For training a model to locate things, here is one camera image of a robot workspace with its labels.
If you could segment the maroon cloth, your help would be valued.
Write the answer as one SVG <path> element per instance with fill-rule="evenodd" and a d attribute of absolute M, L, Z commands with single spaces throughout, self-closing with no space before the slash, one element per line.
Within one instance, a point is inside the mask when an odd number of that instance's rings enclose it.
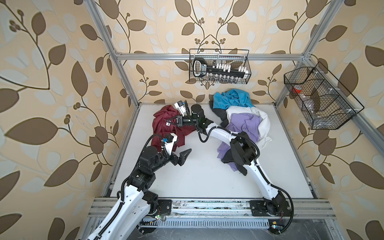
<path fill-rule="evenodd" d="M 178 116 L 179 112 L 171 105 L 162 107 L 159 111 L 154 114 L 153 120 L 153 133 L 161 135 L 164 138 L 167 134 L 174 133 L 178 136 L 178 141 L 173 147 L 173 152 L 177 147 L 185 145 L 185 136 L 191 134 L 196 129 L 194 126 L 183 126 L 177 127 L 175 125 L 167 126 L 167 120 Z"/>

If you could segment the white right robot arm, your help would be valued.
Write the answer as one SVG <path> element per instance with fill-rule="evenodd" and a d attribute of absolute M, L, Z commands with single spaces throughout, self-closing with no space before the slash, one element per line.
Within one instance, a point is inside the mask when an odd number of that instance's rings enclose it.
<path fill-rule="evenodd" d="M 216 138 L 229 145 L 224 159 L 235 163 L 237 170 L 244 176 L 250 174 L 255 180 L 266 205 L 266 212 L 276 216 L 283 211 L 294 212 L 294 204 L 291 196 L 284 189 L 275 186 L 263 170 L 258 158 L 261 151 L 257 144 L 246 132 L 234 132 L 225 129 L 206 118 L 201 105 L 192 105 L 190 109 L 187 102 L 178 101 L 174 104 L 180 113 L 175 120 L 168 120 L 179 128 L 193 126 L 199 136 L 199 140 L 205 143 L 209 137 Z"/>

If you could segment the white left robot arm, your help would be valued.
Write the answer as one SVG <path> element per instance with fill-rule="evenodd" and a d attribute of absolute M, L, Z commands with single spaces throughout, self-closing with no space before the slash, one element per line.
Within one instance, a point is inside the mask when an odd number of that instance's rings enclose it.
<path fill-rule="evenodd" d="M 154 146 L 143 148 L 134 170 L 122 182 L 116 204 L 87 239 L 126 240 L 145 216 L 158 214 L 158 195 L 149 191 L 155 172 L 167 163 L 182 166 L 191 151 L 187 149 L 177 156 L 166 150 L 158 152 Z"/>

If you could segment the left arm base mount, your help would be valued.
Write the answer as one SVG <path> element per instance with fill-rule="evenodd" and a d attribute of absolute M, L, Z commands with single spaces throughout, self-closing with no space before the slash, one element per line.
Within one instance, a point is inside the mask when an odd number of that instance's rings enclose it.
<path fill-rule="evenodd" d="M 172 212 L 172 203 L 173 201 L 171 199 L 155 199 L 150 202 L 147 201 L 147 204 L 150 206 L 150 211 L 147 216 L 169 216 Z"/>

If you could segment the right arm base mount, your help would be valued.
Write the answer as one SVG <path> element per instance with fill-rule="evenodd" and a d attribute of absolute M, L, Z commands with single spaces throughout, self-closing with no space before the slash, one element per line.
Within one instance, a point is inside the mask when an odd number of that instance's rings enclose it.
<path fill-rule="evenodd" d="M 254 217 L 290 217 L 293 207 L 286 199 L 282 200 L 251 200 L 250 210 Z"/>

